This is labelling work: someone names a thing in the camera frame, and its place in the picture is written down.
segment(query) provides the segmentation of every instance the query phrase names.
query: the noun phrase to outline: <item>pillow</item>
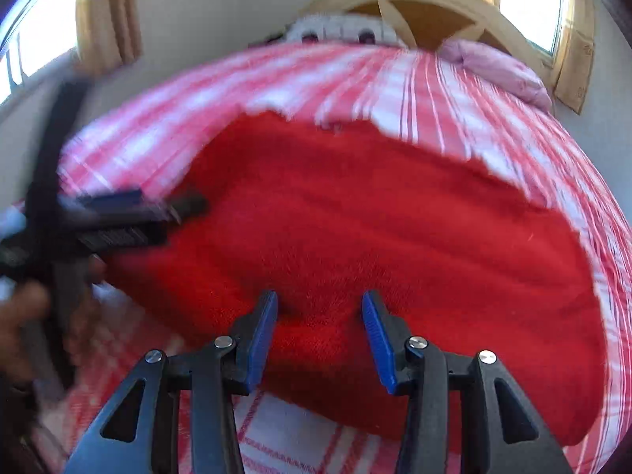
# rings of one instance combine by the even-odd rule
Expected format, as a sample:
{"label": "pillow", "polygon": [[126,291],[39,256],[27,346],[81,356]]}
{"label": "pillow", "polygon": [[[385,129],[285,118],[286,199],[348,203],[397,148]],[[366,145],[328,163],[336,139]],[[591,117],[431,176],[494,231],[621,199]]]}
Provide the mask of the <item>pillow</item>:
{"label": "pillow", "polygon": [[437,50],[437,55],[469,69],[529,105],[544,112],[551,111],[553,103],[542,80],[535,71],[506,53],[483,43],[447,39]]}
{"label": "pillow", "polygon": [[292,23],[285,34],[286,42],[331,40],[406,48],[393,27],[378,17],[360,14],[308,15]]}

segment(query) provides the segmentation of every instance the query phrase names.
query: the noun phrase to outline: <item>white wall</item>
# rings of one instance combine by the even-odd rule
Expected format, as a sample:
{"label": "white wall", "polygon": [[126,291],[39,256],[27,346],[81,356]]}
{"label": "white wall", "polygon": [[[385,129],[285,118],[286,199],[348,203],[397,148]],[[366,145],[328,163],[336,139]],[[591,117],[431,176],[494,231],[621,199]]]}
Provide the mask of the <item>white wall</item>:
{"label": "white wall", "polygon": [[608,183],[632,223],[632,49],[595,0],[595,58],[581,115],[557,103],[557,118]]}
{"label": "white wall", "polygon": [[[311,0],[137,0],[144,54],[129,68],[99,82],[82,123],[115,109],[172,77],[244,49],[292,22]],[[0,112],[0,209],[22,196],[21,172],[50,105],[55,81]]]}

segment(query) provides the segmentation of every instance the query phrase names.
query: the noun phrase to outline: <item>red fleece blanket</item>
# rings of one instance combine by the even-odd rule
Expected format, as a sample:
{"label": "red fleece blanket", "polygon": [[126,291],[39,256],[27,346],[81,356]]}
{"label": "red fleece blanket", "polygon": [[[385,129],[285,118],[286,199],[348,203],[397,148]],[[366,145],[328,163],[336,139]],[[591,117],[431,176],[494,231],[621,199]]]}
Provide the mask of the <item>red fleece blanket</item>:
{"label": "red fleece blanket", "polygon": [[377,289],[444,351],[495,351],[562,444],[595,419],[604,335],[576,233],[479,161],[368,122],[323,131],[265,113],[221,132],[191,186],[210,212],[165,248],[116,258],[110,280],[194,346],[276,290],[265,389],[399,438],[406,398],[380,385],[359,312]]}

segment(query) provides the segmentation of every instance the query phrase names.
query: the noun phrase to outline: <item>wooden bed frame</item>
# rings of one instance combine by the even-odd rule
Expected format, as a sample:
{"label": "wooden bed frame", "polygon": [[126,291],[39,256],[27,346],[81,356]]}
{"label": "wooden bed frame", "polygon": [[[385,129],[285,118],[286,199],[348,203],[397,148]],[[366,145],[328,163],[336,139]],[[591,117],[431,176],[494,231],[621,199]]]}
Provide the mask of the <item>wooden bed frame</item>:
{"label": "wooden bed frame", "polygon": [[488,44],[521,60],[548,87],[551,73],[536,50],[483,0],[314,0],[301,15],[344,12],[381,17],[410,48],[435,51],[447,38]]}

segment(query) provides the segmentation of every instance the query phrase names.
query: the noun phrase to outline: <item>beige curtain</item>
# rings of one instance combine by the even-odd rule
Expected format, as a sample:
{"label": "beige curtain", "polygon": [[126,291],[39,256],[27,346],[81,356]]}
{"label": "beige curtain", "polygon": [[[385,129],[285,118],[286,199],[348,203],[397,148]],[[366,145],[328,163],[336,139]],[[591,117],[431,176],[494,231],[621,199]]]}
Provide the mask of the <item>beige curtain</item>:
{"label": "beige curtain", "polygon": [[595,2],[566,0],[562,35],[554,57],[554,94],[576,113],[586,99],[595,55]]}
{"label": "beige curtain", "polygon": [[77,0],[81,70],[101,76],[134,62],[142,52],[136,0]]}

